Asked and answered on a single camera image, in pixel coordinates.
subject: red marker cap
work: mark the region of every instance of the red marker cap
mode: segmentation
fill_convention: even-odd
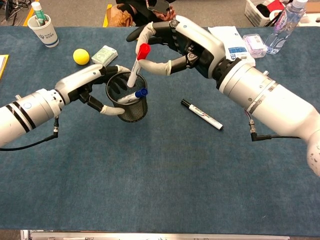
[[[139,53],[136,56],[137,60],[140,59],[146,59],[146,57],[148,56],[148,54],[150,53],[151,47],[149,44],[147,43],[142,43],[139,49]]]

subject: paper cup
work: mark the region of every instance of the paper cup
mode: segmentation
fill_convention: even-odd
[[[51,22],[51,18],[46,14],[45,16],[46,19],[48,19],[47,24],[38,26],[36,16],[34,15],[28,20],[28,27],[32,29],[46,47],[53,48],[58,45],[59,39]]]

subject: red object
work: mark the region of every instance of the red object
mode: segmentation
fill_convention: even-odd
[[[274,10],[283,10],[285,9],[284,5],[279,0],[274,0],[272,3],[270,3],[268,6],[266,6],[270,13]]]
[[[147,43],[142,43],[139,49],[139,53],[136,56],[137,60],[140,59],[146,59],[146,57],[148,56],[148,54],[150,53],[151,47],[149,44]]]

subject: blue marker cap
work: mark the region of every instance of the blue marker cap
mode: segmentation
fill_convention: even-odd
[[[148,94],[148,90],[146,88],[141,88],[139,91],[136,91],[134,93],[134,95],[137,97],[137,98],[142,98],[142,97],[145,97],[147,96]]]

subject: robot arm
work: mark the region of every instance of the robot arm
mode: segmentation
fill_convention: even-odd
[[[139,60],[142,68],[154,74],[170,75],[194,67],[205,78],[211,79],[214,68],[226,56],[224,44],[220,40],[191,20],[179,15],[170,22],[151,22],[144,28],[140,27],[126,40],[132,42],[137,38],[136,53],[143,43],[161,43],[183,55],[167,63]]]
[[[53,90],[40,89],[0,108],[0,147],[30,132],[52,118],[58,117],[65,105],[81,100],[101,114],[119,115],[119,107],[103,105],[89,93],[94,84],[107,83],[110,77],[122,71],[122,66],[90,65],[57,82]]]
[[[226,59],[224,45],[189,19],[176,16],[170,22],[149,23],[132,32],[127,41],[168,45],[183,57],[167,63],[139,60],[142,68],[159,75],[170,75],[196,68],[216,88],[235,103],[282,136],[295,136],[307,143],[307,162],[320,176],[320,114],[295,95],[245,61]]]

